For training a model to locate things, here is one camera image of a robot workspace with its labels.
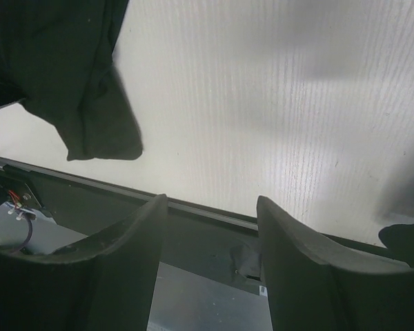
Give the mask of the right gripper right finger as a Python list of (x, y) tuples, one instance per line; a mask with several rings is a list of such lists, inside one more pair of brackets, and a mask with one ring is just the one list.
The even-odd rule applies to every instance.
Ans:
[(257, 200), (274, 330), (414, 330), (414, 268), (353, 250)]

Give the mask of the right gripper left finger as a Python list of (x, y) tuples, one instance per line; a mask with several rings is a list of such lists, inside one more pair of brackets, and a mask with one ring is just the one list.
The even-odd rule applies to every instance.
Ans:
[(0, 250), (0, 330), (145, 330), (167, 215), (160, 194), (52, 254)]

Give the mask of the black t shirt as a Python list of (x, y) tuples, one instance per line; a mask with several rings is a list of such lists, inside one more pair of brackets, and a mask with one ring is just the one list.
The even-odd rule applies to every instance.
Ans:
[(127, 1), (0, 1), (0, 108), (53, 125), (70, 161), (144, 148), (113, 64)]
[(414, 224), (397, 224), (380, 230), (380, 241), (400, 261), (414, 268)]

